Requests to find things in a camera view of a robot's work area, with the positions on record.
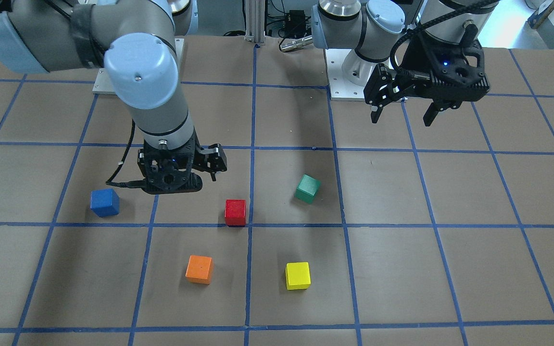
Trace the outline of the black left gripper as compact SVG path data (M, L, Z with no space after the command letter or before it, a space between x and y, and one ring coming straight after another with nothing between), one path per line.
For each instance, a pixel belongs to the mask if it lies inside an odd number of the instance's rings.
M384 63L379 63L372 70L364 87L365 103L371 107L371 121L376 124L383 108L394 101L400 101L406 96L431 99L429 81L421 77L429 76L429 62L424 43L429 38L427 34L415 34L407 41L402 37L392 47L392 57L405 42L407 48L400 59L400 65L393 62L389 69ZM432 101L424 113L423 121L430 127L440 112L451 107L450 101Z

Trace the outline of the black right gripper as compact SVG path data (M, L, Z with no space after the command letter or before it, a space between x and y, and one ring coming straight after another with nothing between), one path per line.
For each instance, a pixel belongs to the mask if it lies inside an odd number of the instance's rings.
M217 181L218 173L228 171L228 160L221 144L207 149L200 146L195 131L189 135L172 132L164 136L149 135L143 144L143 173L210 173Z

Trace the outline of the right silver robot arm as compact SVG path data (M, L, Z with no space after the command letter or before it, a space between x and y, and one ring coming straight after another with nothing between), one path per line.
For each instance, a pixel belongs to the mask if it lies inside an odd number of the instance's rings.
M13 0L0 13L0 61L16 73L103 68L143 135L143 178L106 184L154 193L197 191L196 171L227 170L220 144L203 148L181 83L176 37L198 26L195 0Z

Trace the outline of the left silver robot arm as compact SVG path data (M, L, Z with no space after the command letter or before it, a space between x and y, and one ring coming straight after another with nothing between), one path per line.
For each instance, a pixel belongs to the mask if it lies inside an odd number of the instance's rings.
M311 28L314 46L350 49L356 62L371 65L354 74L363 84L371 121L383 108L404 97L431 101L423 116L430 126L440 112L465 101L479 101L490 91L481 28L496 0L426 0L418 22L408 24L393 0L320 0Z

